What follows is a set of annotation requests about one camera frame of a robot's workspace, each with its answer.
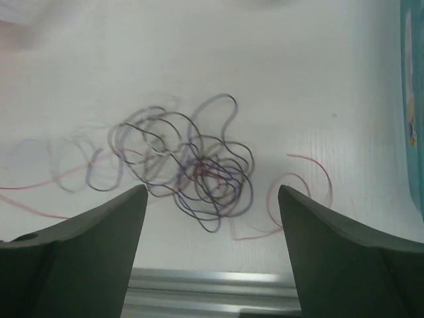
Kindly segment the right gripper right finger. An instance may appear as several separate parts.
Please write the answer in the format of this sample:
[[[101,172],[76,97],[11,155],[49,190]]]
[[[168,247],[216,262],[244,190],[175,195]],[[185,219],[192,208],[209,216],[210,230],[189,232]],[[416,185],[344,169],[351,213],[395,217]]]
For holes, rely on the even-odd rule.
[[[288,185],[278,202],[303,317],[423,316],[423,244],[366,226]]]

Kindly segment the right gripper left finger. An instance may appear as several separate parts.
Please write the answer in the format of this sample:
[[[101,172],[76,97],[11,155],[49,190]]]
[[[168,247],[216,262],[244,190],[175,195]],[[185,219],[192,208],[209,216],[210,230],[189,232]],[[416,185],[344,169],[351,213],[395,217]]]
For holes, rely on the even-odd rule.
[[[120,317],[140,239],[143,185],[1,243],[2,317]]]

